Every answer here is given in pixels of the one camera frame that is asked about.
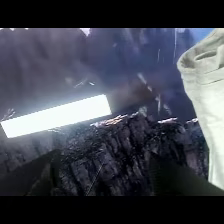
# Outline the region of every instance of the white rectangular bar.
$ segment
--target white rectangular bar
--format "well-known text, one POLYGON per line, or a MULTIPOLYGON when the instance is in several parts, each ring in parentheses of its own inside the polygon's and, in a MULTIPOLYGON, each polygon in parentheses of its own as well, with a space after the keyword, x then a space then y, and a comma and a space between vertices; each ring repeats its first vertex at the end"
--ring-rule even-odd
POLYGON ((8 138, 110 115, 107 97, 99 95, 1 122, 8 138))

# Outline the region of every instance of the rough dark bark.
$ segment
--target rough dark bark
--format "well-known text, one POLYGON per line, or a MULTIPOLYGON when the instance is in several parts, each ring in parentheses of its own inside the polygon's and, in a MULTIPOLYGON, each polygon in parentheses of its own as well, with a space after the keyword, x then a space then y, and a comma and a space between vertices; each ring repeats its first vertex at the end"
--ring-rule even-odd
POLYGON ((138 113, 77 127, 61 152, 52 195, 154 195, 151 152, 207 178, 208 150, 197 121, 152 122, 138 113))

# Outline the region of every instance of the beige cloth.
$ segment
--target beige cloth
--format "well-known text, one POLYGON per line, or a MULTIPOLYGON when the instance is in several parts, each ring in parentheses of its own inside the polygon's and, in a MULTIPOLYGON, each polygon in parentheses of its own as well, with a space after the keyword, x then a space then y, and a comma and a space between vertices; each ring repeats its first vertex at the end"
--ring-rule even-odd
POLYGON ((177 67, 210 149, 209 181, 224 189, 224 28, 185 52, 177 67))

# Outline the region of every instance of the light-colored fabric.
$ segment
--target light-colored fabric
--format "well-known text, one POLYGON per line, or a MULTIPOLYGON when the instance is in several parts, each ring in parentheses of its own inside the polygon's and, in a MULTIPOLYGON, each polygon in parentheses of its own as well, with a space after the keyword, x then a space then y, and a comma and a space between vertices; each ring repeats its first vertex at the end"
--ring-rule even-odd
POLYGON ((224 189, 224 28, 185 52, 177 67, 209 146, 209 181, 224 189))

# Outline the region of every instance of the pant leg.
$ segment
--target pant leg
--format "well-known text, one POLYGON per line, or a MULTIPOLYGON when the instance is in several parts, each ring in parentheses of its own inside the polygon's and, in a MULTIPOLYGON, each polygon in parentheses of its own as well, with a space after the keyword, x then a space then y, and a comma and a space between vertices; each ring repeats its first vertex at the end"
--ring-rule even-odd
POLYGON ((224 189, 224 29, 185 52, 177 67, 209 146, 209 181, 224 189))

